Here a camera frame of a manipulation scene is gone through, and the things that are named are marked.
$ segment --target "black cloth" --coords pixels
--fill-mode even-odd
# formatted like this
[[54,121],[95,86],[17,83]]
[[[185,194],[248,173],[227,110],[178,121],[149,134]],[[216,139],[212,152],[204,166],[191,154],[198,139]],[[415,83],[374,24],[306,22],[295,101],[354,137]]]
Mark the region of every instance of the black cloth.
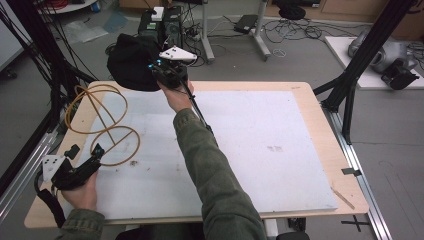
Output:
[[107,67],[122,87],[144,92],[158,91],[160,88],[148,65],[159,59],[160,51],[153,37],[120,34],[109,53]]

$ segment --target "black clip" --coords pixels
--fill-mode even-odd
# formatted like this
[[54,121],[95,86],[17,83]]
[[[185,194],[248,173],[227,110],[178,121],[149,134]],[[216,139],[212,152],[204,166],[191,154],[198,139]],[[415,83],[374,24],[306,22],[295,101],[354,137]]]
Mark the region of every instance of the black clip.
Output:
[[360,170],[355,170],[353,168],[344,168],[342,169],[342,172],[344,175],[353,174],[355,177],[362,175]]

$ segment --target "concrete floor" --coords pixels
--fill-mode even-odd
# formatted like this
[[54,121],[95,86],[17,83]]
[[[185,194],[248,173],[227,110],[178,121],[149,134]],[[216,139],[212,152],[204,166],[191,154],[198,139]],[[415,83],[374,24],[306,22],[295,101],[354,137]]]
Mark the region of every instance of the concrete floor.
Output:
[[[79,11],[64,14],[64,23],[87,19],[89,26],[103,26],[111,10],[94,14]],[[224,19],[209,20],[209,29]],[[105,48],[116,41],[119,33],[134,34],[138,22],[128,21],[118,32],[72,48],[88,68],[102,80],[110,73],[106,68]],[[222,24],[220,29],[231,28]],[[358,34],[364,27],[349,29]],[[312,88],[334,79],[343,71],[336,57],[323,42],[312,39],[284,40],[268,48],[284,50],[283,58],[271,56],[262,60],[250,37],[210,38],[216,60],[211,65],[189,69],[196,81],[302,81]],[[49,109],[49,88],[31,60],[22,55],[12,64],[18,78],[0,78],[0,152],[2,174]],[[317,96],[324,100],[328,92]],[[375,195],[393,239],[422,239],[424,235],[424,94],[423,90],[358,90],[352,119],[352,142],[364,173]],[[57,229],[27,229],[23,220],[35,197],[29,184],[5,221],[0,225],[0,239],[53,239]],[[357,216],[366,222],[366,216]],[[341,224],[353,221],[352,216],[307,218],[311,239],[375,239],[369,226]],[[286,221],[278,220],[280,232],[287,231]],[[105,227],[102,239],[114,239],[123,226]]]

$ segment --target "floor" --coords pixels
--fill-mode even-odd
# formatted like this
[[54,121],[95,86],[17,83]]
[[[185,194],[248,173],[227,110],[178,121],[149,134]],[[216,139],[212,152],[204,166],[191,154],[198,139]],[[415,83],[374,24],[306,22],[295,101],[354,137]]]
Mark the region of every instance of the floor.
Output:
[[[86,20],[89,27],[103,26],[113,14],[112,7],[99,14],[82,10],[64,14],[63,23]],[[211,19],[213,29],[225,19]],[[120,33],[135,34],[138,22],[128,21],[117,32],[109,33],[92,42],[75,43],[72,48],[87,67],[102,80],[110,79],[106,68],[106,47],[115,42]],[[228,23],[220,29],[230,29]],[[368,26],[347,28],[359,34]],[[328,29],[334,35],[341,34]],[[234,34],[217,31],[214,34]],[[273,41],[281,35],[270,32]],[[216,60],[211,65],[189,69],[189,77],[196,81],[301,81],[312,88],[334,79],[343,71],[328,46],[319,40],[283,40],[272,43],[264,37],[268,48],[275,55],[264,62],[250,37],[230,39],[211,37],[210,42]],[[26,140],[49,110],[49,89],[31,60],[22,55],[11,65],[18,73],[16,79],[0,77],[0,174],[12,162]],[[324,100],[328,92],[317,96]],[[356,91],[352,119],[352,142],[364,173],[388,225],[392,239],[422,239],[424,235],[424,94],[422,90]],[[0,239],[53,239],[57,229],[27,229],[23,220],[35,197],[29,184],[15,206],[0,225]],[[356,216],[367,222],[366,216]],[[353,216],[307,218],[306,232],[311,239],[375,239],[367,225],[357,229],[355,225],[342,224],[353,221]],[[279,232],[289,231],[284,219],[278,220]],[[123,231],[122,226],[107,226],[102,239],[115,239]]]

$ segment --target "white board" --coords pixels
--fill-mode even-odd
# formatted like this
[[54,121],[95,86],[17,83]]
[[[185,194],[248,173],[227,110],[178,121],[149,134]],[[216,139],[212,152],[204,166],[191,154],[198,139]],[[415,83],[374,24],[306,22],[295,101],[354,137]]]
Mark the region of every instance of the white board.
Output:
[[[100,168],[98,210],[107,219],[201,216],[201,202],[176,141],[175,113],[165,96],[161,91],[124,95],[129,109],[119,125],[135,128],[142,143],[134,166],[127,162]],[[337,208],[291,92],[199,91],[196,100],[258,212]],[[106,94],[103,103],[117,116],[123,112],[117,95]],[[96,119],[93,129],[99,124]],[[88,159],[94,137],[89,135],[81,159]],[[134,142],[134,137],[123,141],[102,162],[122,159]]]
[[[350,60],[352,60],[347,54],[347,51],[349,45],[355,39],[355,37],[325,37],[327,45],[330,47],[334,55],[336,55],[337,59],[344,68],[346,68],[350,63]],[[420,78],[413,81],[405,89],[424,89],[424,78],[415,70],[412,70],[411,73],[419,76]],[[365,69],[364,73],[359,78],[358,87],[361,90],[391,90],[391,88],[388,87],[383,80],[381,80],[381,74],[372,70],[371,67]]]

